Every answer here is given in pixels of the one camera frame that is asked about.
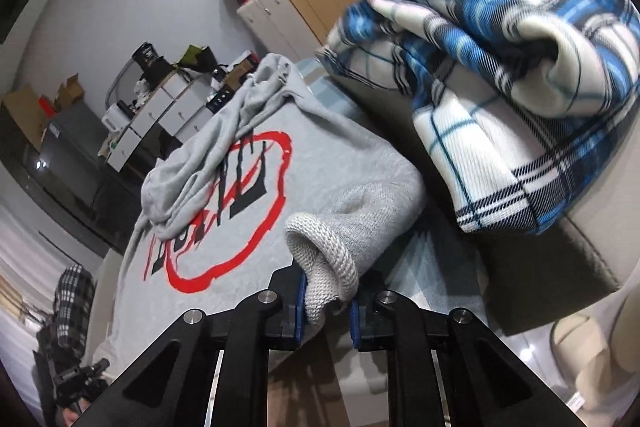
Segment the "metal screw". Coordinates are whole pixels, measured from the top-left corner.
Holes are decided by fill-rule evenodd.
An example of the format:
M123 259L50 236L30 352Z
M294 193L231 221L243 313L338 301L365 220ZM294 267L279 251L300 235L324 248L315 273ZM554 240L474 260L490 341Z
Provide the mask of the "metal screw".
M393 304L396 300L398 300L398 294L391 290L384 290L378 294L378 301L383 304Z
M187 324L197 324L202 320L202 312L200 310L189 310L182 316Z
M458 308L453 311L453 320L458 324L469 324L474 318L474 314L465 308Z
M272 303L277 298L278 294L272 290L264 290L258 293L258 301L262 302L262 304Z

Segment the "white tag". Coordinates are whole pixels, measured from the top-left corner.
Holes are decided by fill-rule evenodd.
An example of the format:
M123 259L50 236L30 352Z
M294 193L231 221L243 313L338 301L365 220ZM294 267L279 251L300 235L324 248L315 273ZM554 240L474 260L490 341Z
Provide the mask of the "white tag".
M582 408L582 406L584 405L584 402L585 402L585 399L580 394L580 391L576 391L574 395L569 400L567 400L566 406L575 413Z

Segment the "plaid shirt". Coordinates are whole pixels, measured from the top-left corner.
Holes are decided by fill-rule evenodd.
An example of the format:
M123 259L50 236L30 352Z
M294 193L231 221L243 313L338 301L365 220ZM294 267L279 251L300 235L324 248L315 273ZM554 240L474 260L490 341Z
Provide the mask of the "plaid shirt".
M81 265L66 268L55 292L54 324L58 345L82 359L89 330L89 316L94 302L94 280Z
M413 98L463 230L538 233L632 123L639 42L630 0L361 0L318 56Z

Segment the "gray hoodie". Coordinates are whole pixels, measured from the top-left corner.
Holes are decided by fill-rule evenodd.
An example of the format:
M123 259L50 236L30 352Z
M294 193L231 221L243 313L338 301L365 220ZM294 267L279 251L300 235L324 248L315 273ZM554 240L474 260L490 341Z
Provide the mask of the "gray hoodie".
M192 307L233 308L291 263L306 316L348 302L358 277L420 214L414 166L321 105L300 72L268 55L222 111L156 166L118 280L116 374Z

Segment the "graphic print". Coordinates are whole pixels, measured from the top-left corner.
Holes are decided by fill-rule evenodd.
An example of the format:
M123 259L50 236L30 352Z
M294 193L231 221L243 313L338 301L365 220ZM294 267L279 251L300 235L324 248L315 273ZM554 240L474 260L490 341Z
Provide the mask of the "graphic print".
M206 290L213 279L240 266L280 217L286 201L284 176L289 168L291 152L289 135L280 131L250 134L236 142L218 168L205 208L177 237L168 241L158 241L155 235L151 238L143 280L164 267L173 288L182 293L197 293ZM235 166L230 167L230 162L235 162ZM273 203L265 213L260 212L255 217L255 225L252 223L246 243L239 251L231 253L224 261L212 264L199 275L180 274L178 260L181 256L193 251L209 232L224 229L227 221L270 196Z

